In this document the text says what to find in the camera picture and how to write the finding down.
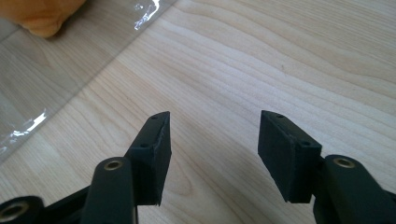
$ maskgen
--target light wood tabletop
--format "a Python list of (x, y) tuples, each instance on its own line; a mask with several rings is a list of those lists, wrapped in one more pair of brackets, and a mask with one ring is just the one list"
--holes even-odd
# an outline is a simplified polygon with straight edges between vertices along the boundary
[(396, 192), (396, 2), (176, 1), (1, 164), (0, 201), (88, 186), (170, 111), (163, 202), (141, 223), (315, 223), (258, 156), (262, 110)]

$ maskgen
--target transparent plastic bag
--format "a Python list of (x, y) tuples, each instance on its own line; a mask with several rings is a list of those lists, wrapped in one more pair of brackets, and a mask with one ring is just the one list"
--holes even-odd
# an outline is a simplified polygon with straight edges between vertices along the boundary
[(0, 163), (175, 1), (89, 0), (50, 39), (0, 20)]

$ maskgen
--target orange plush toy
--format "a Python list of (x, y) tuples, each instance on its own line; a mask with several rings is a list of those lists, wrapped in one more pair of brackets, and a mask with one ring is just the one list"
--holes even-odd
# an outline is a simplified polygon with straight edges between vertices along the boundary
[(32, 34), (50, 37), (86, 0), (0, 0), (0, 17)]

